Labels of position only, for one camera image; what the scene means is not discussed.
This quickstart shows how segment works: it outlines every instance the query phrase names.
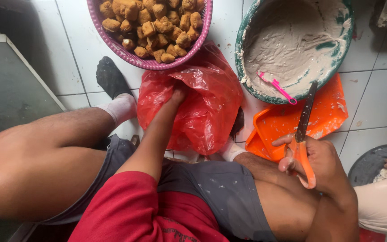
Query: plastic bag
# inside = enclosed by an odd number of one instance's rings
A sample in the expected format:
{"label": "plastic bag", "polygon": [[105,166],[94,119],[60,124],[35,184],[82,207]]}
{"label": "plastic bag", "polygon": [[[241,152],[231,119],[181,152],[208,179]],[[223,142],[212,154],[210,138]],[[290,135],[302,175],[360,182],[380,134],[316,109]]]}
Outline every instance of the plastic bag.
{"label": "plastic bag", "polygon": [[145,130],[172,96],[176,79],[191,87],[178,109],[168,149],[202,155],[216,153],[234,125],[243,91],[237,75],[212,42],[207,41],[186,63],[166,71],[146,71],[142,76],[137,117]]}

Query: purple basket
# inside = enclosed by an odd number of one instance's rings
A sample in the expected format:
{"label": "purple basket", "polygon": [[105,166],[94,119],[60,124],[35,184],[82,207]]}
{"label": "purple basket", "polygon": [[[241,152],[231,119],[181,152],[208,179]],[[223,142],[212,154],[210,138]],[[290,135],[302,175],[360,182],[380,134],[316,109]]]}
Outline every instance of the purple basket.
{"label": "purple basket", "polygon": [[178,65],[181,65],[188,61],[195,53],[200,49],[202,44],[209,34],[210,24],[212,21],[212,12],[213,12],[213,0],[205,1],[205,8],[201,13],[202,18],[202,30],[201,34],[195,43],[192,45],[191,49],[188,51],[185,57],[178,57],[173,63],[165,64],[158,63],[155,59],[148,58],[142,59],[136,56],[133,52],[125,50],[121,43],[116,41],[111,35],[108,35],[107,32],[102,28],[102,21],[105,19],[99,11],[99,5],[103,3],[103,0],[87,0],[87,5],[89,7],[89,13],[92,17],[93,24],[95,25],[96,30],[98,31],[101,38],[104,42],[110,47],[110,49],[118,55],[120,58],[124,59],[126,62],[135,65],[139,68],[146,70],[167,70],[174,68]]}

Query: orange scissors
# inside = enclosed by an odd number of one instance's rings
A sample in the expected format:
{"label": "orange scissors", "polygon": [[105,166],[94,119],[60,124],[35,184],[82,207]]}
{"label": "orange scissors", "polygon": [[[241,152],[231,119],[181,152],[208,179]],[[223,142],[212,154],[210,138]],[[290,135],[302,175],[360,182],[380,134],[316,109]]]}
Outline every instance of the orange scissors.
{"label": "orange scissors", "polygon": [[301,176],[297,176],[300,179],[301,183],[304,185],[304,187],[307,189],[313,189],[316,187],[316,176],[314,175],[313,169],[311,168],[310,162],[308,161],[307,147],[306,142],[304,141],[316,90],[317,80],[313,82],[310,87],[310,90],[308,91],[307,100],[301,113],[297,132],[295,133],[292,142],[285,147],[285,155],[287,150],[291,149],[293,153],[292,157],[301,162],[301,165],[304,168],[307,177],[307,181]]}

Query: gray shorts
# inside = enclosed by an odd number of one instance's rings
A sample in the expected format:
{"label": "gray shorts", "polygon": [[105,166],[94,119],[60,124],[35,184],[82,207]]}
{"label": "gray shorts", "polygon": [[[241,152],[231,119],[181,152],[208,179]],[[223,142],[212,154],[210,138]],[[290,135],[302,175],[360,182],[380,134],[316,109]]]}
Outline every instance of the gray shorts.
{"label": "gray shorts", "polygon": [[[96,192],[134,153],[135,146],[114,135],[104,163],[86,193],[61,214],[40,222],[57,225],[80,220]],[[250,171],[236,162],[186,164],[164,159],[158,192],[185,192],[202,198],[226,237],[276,242]]]}

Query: foot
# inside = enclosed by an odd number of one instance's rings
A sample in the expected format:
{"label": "foot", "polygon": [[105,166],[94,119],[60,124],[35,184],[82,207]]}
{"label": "foot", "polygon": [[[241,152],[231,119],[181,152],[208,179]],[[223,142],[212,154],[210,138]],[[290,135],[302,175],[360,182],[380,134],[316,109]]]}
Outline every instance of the foot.
{"label": "foot", "polygon": [[96,80],[111,99],[115,99],[122,93],[134,96],[122,73],[108,56],[103,57],[99,61],[98,69],[96,70]]}
{"label": "foot", "polygon": [[232,126],[229,136],[234,139],[237,134],[244,127],[244,112],[241,107],[238,109],[237,117],[235,118],[234,126]]}

